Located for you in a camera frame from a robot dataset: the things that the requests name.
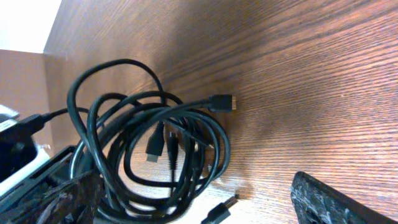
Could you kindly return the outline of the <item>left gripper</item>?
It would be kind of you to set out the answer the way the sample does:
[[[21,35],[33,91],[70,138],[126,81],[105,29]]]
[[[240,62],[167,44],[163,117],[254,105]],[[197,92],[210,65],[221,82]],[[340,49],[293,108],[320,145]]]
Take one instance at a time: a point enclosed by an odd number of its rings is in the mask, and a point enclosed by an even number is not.
[[[23,198],[35,193],[44,193],[70,179],[70,161],[75,146],[68,146],[49,161],[39,166],[15,187],[1,196],[1,211],[5,212],[18,204]]]

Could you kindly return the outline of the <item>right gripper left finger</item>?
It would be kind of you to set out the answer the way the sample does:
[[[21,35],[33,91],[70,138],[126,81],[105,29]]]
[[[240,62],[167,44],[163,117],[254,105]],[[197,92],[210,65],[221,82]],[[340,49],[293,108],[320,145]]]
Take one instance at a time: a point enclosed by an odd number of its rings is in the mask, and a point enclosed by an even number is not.
[[[44,196],[1,213],[1,223],[60,223],[79,208],[77,223],[93,223],[104,196],[104,181],[90,171],[44,193]]]

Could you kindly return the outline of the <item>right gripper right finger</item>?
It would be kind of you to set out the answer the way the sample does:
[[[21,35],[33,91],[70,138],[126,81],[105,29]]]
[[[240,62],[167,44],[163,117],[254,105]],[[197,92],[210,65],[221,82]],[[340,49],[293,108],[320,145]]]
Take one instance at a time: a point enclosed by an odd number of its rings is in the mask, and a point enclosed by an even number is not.
[[[302,171],[294,175],[290,198],[299,223],[397,224]]]

